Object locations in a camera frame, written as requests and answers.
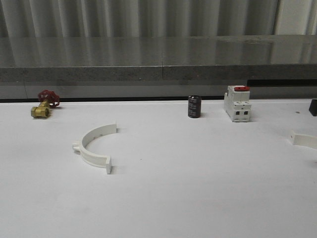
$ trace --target red valve handle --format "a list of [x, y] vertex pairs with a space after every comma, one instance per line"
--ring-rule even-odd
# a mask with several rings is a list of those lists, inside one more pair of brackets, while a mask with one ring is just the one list
[[42, 102], [45, 99], [50, 103], [50, 108], [56, 108], [59, 105], [59, 95], [54, 91], [43, 90], [38, 94], [39, 101]]

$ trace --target black object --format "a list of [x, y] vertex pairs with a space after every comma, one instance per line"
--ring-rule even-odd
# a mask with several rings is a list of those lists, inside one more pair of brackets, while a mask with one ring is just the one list
[[317, 99], [312, 99], [311, 105], [309, 107], [309, 111], [314, 117], [317, 116]]
[[188, 116], [190, 118], [199, 118], [202, 109], [202, 98], [198, 95], [188, 97]]

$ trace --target white tabletop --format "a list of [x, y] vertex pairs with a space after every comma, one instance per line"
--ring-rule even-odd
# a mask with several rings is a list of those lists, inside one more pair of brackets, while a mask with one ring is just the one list
[[[317, 135], [310, 100], [252, 100], [234, 123], [223, 101], [0, 104], [0, 238], [315, 238]], [[88, 149], [112, 157], [112, 174], [86, 164], [72, 143], [117, 122]]]

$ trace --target black capacitor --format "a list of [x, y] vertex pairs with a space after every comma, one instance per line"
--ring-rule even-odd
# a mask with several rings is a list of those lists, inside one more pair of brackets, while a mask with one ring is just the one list
[[188, 96], [188, 116], [199, 118], [202, 109], [202, 98], [198, 95]]

